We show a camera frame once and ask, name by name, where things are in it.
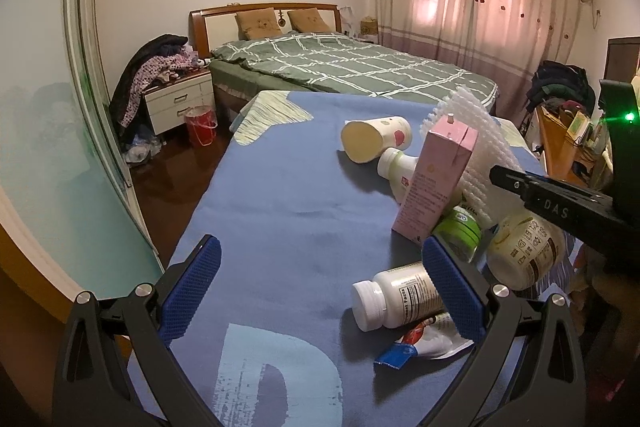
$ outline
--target paper cup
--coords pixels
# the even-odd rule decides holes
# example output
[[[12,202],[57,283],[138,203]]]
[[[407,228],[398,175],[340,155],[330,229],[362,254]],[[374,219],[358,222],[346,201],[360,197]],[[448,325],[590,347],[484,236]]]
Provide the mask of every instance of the paper cup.
[[[354,120],[348,122],[340,133],[342,146],[349,159],[355,163],[367,163],[393,147],[401,151],[411,145],[411,126],[401,116]]]

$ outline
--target brown pillow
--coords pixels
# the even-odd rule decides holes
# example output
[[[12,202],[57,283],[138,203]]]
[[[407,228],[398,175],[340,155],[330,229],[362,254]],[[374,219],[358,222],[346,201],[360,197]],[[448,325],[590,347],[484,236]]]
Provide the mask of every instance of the brown pillow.
[[[273,8],[239,12],[236,15],[236,20],[240,29],[250,41],[282,35]]]
[[[293,29],[301,33],[322,33],[330,32],[328,24],[322,20],[318,8],[308,8],[306,10],[292,10],[287,12]]]

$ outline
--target cardboard box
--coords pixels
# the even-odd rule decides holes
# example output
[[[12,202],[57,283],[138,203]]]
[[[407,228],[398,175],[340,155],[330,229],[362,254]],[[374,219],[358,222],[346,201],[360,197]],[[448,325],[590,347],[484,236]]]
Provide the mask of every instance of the cardboard box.
[[[438,223],[465,171],[478,131],[444,116],[429,131],[392,230],[420,247]]]
[[[360,21],[360,34],[361,35],[377,35],[378,34],[378,19],[372,17],[365,17]]]

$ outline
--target table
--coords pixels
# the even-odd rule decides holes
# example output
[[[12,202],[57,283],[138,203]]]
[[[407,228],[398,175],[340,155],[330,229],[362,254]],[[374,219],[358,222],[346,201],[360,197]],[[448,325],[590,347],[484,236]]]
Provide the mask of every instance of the table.
[[[222,265],[183,338],[171,350],[226,427],[415,426],[462,367],[412,360],[400,371],[373,360],[406,328],[363,333],[350,286],[420,259],[390,230],[396,203],[376,162],[342,151],[345,120],[405,117],[418,130],[433,106],[316,92],[261,92],[193,213],[172,263],[204,233],[222,244]],[[512,150],[542,172],[524,140]],[[500,401],[522,339],[483,412]],[[161,415],[134,357],[129,374],[145,408]]]

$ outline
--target pink curtain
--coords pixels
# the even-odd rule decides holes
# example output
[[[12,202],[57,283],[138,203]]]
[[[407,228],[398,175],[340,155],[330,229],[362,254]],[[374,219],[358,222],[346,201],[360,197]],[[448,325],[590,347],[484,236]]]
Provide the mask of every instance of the pink curtain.
[[[580,0],[376,0],[380,43],[492,79],[497,115],[520,123],[542,60],[565,62]]]

